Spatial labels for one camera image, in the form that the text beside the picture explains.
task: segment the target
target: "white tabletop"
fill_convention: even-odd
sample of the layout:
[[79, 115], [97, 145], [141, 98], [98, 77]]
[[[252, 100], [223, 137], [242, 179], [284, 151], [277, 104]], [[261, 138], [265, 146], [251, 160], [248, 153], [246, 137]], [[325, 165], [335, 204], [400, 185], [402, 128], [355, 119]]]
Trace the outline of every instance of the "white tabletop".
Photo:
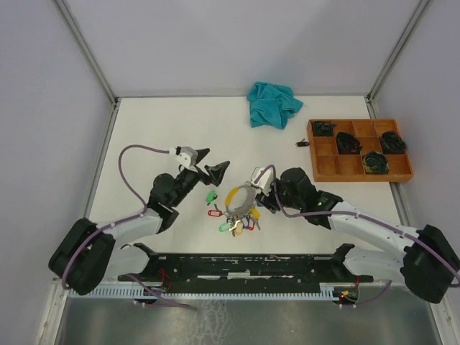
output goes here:
[[[140, 202], [123, 184], [117, 168], [120, 151], [129, 144], [143, 144], [168, 150], [170, 147], [209, 147], [201, 163], [215, 165], [229, 160], [224, 181], [215, 188], [217, 204], [223, 208], [226, 194], [248, 180], [256, 166], [274, 164], [278, 176], [290, 167], [301, 167], [313, 182], [310, 149], [295, 143], [306, 138], [309, 119], [367, 119], [363, 97], [298, 97], [303, 108], [284, 130], [271, 126], [251, 128], [249, 103], [245, 97], [123, 98], [91, 209], [95, 222], [119, 219], [140, 210]], [[124, 157], [124, 172], [135, 190], [148, 198], [154, 178], [160, 173], [176, 176], [178, 163], [168, 155], [131, 149]], [[358, 206], [363, 211], [398, 222], [388, 183], [315, 183]], [[285, 218], [259, 208], [261, 231], [247, 231], [233, 237], [218, 230], [225, 218], [212, 218], [205, 199], [209, 188], [198, 184], [177, 207], [180, 215], [162, 234], [146, 237], [156, 252], [189, 253], [286, 253], [328, 254], [343, 243], [369, 244], [309, 224], [303, 218]]]

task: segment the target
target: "gray wall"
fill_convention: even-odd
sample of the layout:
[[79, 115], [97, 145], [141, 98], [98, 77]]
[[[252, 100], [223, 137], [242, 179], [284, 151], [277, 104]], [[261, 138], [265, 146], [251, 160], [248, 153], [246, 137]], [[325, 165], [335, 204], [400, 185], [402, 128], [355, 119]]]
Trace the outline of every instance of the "gray wall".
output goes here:
[[68, 0], [118, 96], [366, 94], [419, 0]]
[[[378, 97], [397, 119], [415, 171], [403, 185], [416, 224], [439, 227], [460, 253], [460, 1], [433, 1]], [[460, 320], [460, 289], [449, 293]]]
[[81, 216], [109, 103], [49, 0], [0, 11], [0, 343], [35, 340], [47, 261]]

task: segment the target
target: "wooden tray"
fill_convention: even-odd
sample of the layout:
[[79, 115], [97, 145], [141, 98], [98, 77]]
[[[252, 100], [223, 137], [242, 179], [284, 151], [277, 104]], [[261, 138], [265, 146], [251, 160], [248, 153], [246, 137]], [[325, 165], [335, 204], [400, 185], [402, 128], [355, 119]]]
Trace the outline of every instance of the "wooden tray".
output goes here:
[[[336, 124], [333, 137], [314, 137], [312, 123], [324, 121]], [[364, 155], [371, 151], [383, 152], [379, 137], [388, 131], [400, 131], [394, 119], [350, 119], [350, 120], [310, 120], [307, 126], [310, 142], [313, 175], [317, 182], [406, 182], [413, 176], [407, 154], [385, 155], [390, 171], [386, 175], [366, 174], [362, 163]], [[339, 132], [353, 134], [363, 146], [360, 155], [340, 155], [337, 150], [336, 135]]]

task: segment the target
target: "blue towel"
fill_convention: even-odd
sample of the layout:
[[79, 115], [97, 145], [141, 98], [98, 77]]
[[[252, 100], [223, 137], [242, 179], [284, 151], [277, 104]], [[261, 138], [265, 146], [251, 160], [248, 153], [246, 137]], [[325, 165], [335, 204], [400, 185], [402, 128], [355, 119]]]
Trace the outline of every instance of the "blue towel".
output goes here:
[[264, 124], [284, 129], [288, 119], [302, 108], [303, 102], [294, 98], [291, 88], [282, 85], [257, 82], [247, 94], [251, 102], [249, 117], [251, 127]]

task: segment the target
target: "metal grate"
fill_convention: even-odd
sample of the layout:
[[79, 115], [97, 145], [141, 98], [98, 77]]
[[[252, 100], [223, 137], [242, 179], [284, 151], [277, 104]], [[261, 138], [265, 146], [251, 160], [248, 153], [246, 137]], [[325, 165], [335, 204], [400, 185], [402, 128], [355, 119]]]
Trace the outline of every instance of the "metal grate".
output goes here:
[[[171, 300], [339, 300], [332, 296], [334, 287], [321, 286], [319, 293], [164, 293]], [[100, 284], [89, 294], [80, 296], [74, 290], [69, 298], [117, 298], [151, 300], [155, 297], [144, 295], [144, 289], [132, 284]]]

